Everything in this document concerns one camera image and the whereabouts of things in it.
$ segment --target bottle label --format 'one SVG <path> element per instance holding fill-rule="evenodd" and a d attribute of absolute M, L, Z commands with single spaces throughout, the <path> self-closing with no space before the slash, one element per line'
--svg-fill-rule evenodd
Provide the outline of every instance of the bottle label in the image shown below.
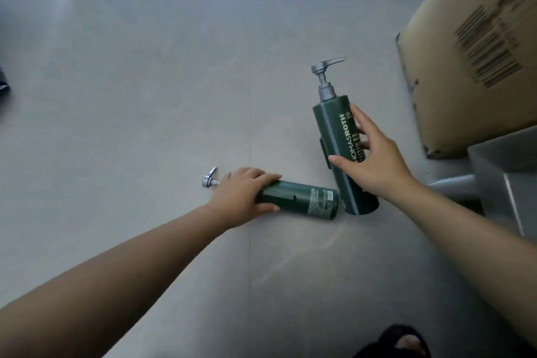
<path fill-rule="evenodd" d="M 356 133 L 351 133 L 349 130 L 348 123 L 354 122 L 352 113 L 346 112 L 344 114 L 339 114 L 339 120 L 341 121 L 341 126 L 345 132 L 345 138 L 347 139 L 347 147 L 351 155 L 351 160 L 356 162 L 362 162 L 366 159 L 366 154 L 364 149 L 360 147 L 360 134 L 358 131 Z"/>
<path fill-rule="evenodd" d="M 322 189 L 322 194 L 319 196 L 319 190 L 312 188 L 309 197 L 308 215 L 313 217 L 330 219 L 332 213 L 333 192 Z"/>

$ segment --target left arm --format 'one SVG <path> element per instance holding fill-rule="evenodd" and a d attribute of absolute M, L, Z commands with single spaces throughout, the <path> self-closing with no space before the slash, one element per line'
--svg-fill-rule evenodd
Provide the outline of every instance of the left arm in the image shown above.
<path fill-rule="evenodd" d="M 222 180 L 206 205 L 10 302 L 0 310 L 0 356 L 103 356 L 215 238 L 278 210 L 254 198 L 280 177 L 241 168 Z"/>

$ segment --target right arm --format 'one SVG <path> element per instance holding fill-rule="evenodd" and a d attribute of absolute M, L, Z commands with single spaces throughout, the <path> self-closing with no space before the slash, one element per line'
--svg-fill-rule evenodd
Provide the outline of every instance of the right arm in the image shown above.
<path fill-rule="evenodd" d="M 355 105 L 370 156 L 330 161 L 366 191 L 403 211 L 449 257 L 466 279 L 537 348 L 537 245 L 415 180 L 395 142 Z"/>

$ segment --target hand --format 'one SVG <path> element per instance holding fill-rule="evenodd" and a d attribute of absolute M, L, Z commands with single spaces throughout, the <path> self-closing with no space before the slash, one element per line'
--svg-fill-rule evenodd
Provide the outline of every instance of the hand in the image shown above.
<path fill-rule="evenodd" d="M 397 144 L 353 103 L 351 112 L 359 123 L 359 132 L 367 135 L 368 141 L 361 145 L 371 151 L 369 157 L 361 163 L 341 156 L 329 156 L 328 159 L 365 191 L 390 200 L 394 191 L 416 180 L 408 170 Z"/>
<path fill-rule="evenodd" d="M 280 178 L 281 174 L 241 167 L 222 179 L 207 207 L 224 219 L 227 228 L 243 225 L 267 212 L 279 211 L 277 205 L 255 204 L 254 199 L 264 186 Z"/>

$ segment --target cardboard box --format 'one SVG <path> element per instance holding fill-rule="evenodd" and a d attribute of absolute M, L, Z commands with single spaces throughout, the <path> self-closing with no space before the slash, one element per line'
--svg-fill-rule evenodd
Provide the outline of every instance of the cardboard box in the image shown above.
<path fill-rule="evenodd" d="M 537 0 L 425 0 L 397 45 L 428 158 L 537 124 Z"/>

